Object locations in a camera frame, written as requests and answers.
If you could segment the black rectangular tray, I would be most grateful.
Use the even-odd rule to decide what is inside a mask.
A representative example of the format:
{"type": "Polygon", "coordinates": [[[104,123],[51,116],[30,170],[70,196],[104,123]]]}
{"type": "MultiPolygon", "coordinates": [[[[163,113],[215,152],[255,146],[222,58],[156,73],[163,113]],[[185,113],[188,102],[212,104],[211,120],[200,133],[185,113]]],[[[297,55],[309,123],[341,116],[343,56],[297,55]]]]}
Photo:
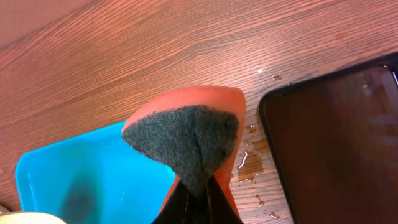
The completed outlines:
{"type": "Polygon", "coordinates": [[[295,223],[397,222],[397,54],[277,88],[259,116],[295,223]]]}

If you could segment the teal plastic tray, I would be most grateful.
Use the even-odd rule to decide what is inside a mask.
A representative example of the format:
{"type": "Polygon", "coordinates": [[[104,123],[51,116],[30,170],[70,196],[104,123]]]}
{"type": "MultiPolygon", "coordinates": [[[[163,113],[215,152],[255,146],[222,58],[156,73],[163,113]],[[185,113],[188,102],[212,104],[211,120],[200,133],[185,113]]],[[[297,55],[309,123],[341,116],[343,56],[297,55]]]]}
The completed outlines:
{"type": "Polygon", "coordinates": [[[151,223],[175,174],[128,146],[123,125],[25,153],[15,173],[22,210],[66,223],[151,223]]]}

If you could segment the red and black sponge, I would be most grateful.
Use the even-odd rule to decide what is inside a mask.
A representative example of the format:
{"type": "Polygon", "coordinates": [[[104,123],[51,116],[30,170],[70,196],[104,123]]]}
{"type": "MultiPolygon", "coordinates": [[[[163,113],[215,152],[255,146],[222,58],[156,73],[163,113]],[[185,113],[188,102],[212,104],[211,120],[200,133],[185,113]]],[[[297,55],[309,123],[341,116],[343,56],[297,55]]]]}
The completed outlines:
{"type": "Polygon", "coordinates": [[[191,86],[156,96],[127,119],[123,141],[175,173],[160,211],[178,182],[200,199],[215,177],[239,217],[229,185],[245,110],[239,88],[191,86]]]}

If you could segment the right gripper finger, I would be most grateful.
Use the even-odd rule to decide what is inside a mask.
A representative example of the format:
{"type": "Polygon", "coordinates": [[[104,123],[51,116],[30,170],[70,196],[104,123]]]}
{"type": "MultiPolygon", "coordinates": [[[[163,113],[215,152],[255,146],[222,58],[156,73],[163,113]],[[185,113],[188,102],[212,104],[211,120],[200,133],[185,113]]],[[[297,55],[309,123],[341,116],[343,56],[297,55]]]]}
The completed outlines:
{"type": "Polygon", "coordinates": [[[234,212],[215,177],[207,183],[202,198],[196,199],[178,182],[153,224],[243,224],[234,212]]]}

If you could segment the yellow-green plate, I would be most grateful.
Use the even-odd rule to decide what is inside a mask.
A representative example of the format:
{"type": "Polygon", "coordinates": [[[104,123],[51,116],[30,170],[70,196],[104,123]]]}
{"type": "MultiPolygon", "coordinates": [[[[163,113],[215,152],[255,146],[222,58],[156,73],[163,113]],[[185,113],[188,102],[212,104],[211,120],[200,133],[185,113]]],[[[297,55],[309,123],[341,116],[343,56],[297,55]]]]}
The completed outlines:
{"type": "Polygon", "coordinates": [[[40,212],[9,212],[1,214],[1,224],[66,224],[51,214],[40,212]]]}

